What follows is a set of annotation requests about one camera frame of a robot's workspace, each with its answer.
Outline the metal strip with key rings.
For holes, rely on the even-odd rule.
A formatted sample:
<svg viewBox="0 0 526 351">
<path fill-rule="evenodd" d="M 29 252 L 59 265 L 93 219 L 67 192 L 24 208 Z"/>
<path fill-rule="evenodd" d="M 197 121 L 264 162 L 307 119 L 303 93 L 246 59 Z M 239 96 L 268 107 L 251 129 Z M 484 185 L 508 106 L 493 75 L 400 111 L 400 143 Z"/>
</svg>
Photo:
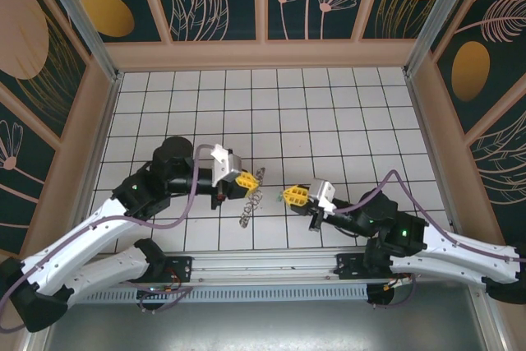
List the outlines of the metal strip with key rings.
<svg viewBox="0 0 526 351">
<path fill-rule="evenodd" d="M 242 229 L 245 229 L 249 225 L 249 222 L 253 216 L 253 212 L 258 207 L 259 203 L 261 202 L 261 199 L 262 199 L 261 185 L 263 183 L 265 171 L 266 171 L 266 167 L 261 167 L 257 169 L 256 175 L 253 175 L 258 179 L 258 181 L 260 182 L 260 185 L 250 196 L 246 197 L 248 199 L 248 203 L 246 203 L 245 206 L 243 207 L 243 211 L 239 219 L 239 224 Z"/>
</svg>

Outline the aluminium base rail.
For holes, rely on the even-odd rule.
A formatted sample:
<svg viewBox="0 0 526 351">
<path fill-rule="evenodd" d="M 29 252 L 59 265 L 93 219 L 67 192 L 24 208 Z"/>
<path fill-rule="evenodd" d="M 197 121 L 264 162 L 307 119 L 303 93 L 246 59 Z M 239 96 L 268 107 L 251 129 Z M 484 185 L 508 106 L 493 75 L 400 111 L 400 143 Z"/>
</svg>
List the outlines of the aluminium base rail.
<svg viewBox="0 0 526 351">
<path fill-rule="evenodd" d="M 336 281 L 336 253 L 332 249 L 196 253 L 191 282 L 219 286 Z"/>
</svg>

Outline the aluminium table side rail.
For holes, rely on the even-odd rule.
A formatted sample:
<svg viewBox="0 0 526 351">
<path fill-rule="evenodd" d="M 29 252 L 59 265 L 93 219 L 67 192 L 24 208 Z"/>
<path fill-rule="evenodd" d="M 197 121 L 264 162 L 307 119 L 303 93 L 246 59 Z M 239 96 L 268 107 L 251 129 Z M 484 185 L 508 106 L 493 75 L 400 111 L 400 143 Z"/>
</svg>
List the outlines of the aluminium table side rail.
<svg viewBox="0 0 526 351">
<path fill-rule="evenodd" d="M 113 112 L 118 99 L 118 92 L 122 85 L 123 73 L 117 71 L 116 76 L 110 81 L 108 93 L 100 115 L 97 117 L 94 139 L 81 177 L 76 199 L 69 219 L 69 227 L 73 229 L 89 214 L 91 194 L 95 187 L 95 179 L 99 174 L 99 165 L 104 157 L 104 147 L 108 130 L 113 118 Z"/>
<path fill-rule="evenodd" d="M 427 148 L 427 153 L 428 153 L 428 156 L 431 162 L 431 168 L 435 175 L 437 187 L 438 187 L 438 190 L 439 190 L 439 193 L 441 195 L 441 199 L 444 205 L 444 210 L 446 212 L 446 216 L 449 222 L 449 230 L 456 231 L 457 230 L 456 223 L 455 223 L 456 218 L 454 216 L 456 212 L 454 210 L 454 207 L 451 205 L 450 191 L 448 190 L 447 185 L 445 184 L 444 174 L 442 172 L 442 167 L 439 162 L 439 158 L 437 156 L 436 145 L 434 144 L 434 141 L 432 140 L 430 125 L 424 113 L 422 101 L 419 99 L 418 91 L 413 81 L 408 77 L 405 77 L 405 81 L 406 81 L 408 92 L 411 97 L 414 109 L 415 109 L 419 127 L 421 128 L 422 138 Z"/>
</svg>

